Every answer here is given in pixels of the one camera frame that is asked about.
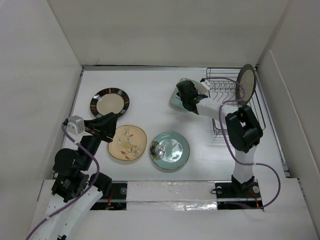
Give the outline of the beige bird pattern plate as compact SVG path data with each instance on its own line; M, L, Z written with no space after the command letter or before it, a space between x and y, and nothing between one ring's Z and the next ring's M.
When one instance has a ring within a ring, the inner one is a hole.
M147 135L145 131L135 125L119 126L108 144L108 152L116 160L135 161L140 158L147 147Z

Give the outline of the teal round flower plate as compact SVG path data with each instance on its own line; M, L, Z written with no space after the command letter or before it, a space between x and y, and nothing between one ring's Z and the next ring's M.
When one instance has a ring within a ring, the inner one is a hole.
M176 171L187 163L191 149L183 135L167 131L152 140L149 153L153 163L160 169Z

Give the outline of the teal rectangular divided plate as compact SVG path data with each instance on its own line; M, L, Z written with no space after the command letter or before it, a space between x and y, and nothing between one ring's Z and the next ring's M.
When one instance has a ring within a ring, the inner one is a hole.
M197 84L199 83L199 81L192 80L192 79L189 79L189 78L181 78L181 79L178 81L178 83L181 83L181 82L183 82L183 81L191 81L194 85L197 85ZM177 87L175 87L175 89L174 89L174 91L173 91L173 93L172 93L172 95L171 95L171 97L170 97L169 102L170 102L171 105L173 105L173 106L175 107L175 109L176 109L178 112L185 112L185 113L187 113L188 110L183 107L183 103L182 103L180 97L178 96L178 93L179 93L179 91L178 91Z

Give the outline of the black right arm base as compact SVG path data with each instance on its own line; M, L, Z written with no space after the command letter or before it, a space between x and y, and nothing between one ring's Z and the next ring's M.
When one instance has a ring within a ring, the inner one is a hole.
M254 209L263 205L260 188L256 181L244 191L236 190L231 181L218 181L215 182L210 193L216 196L218 210L245 209L239 204Z

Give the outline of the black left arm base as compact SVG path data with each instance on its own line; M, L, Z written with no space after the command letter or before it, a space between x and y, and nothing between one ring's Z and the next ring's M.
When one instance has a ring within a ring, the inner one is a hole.
M100 198L92 207L92 211L122 211L127 209L127 181L113 181L108 195Z

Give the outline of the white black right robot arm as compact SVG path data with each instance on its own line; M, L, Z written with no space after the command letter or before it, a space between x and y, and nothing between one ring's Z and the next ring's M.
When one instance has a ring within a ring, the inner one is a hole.
M200 116L217 120L223 131L225 143L235 161L231 176L231 191L242 197L254 183L254 156L257 145L263 136L263 130L253 110L248 105L234 107L228 101L215 102L206 93L210 83L203 78L193 83L185 79L176 84L177 97L182 107ZM108 152L117 160L133 161L141 156L143 144L139 128L123 125L116 129L113 142L108 144ZM152 161L165 170L176 170L182 167L190 157L191 148L184 136L177 132L164 132L158 135L149 148Z

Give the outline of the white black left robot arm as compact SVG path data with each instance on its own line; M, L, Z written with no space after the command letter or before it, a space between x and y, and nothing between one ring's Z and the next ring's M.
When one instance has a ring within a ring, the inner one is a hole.
M100 172L95 154L101 142L111 143L119 114L110 112L85 120L77 115L61 125L77 149L62 148L54 158L57 174L43 220L30 231L28 240L70 240L92 206L112 191L112 179Z

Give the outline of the black striped rim plate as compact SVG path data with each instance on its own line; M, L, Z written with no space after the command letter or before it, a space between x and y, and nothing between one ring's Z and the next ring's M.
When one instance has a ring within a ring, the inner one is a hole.
M90 101L90 111L96 118L109 113L123 116L130 106L128 94L119 88L110 87L97 92Z

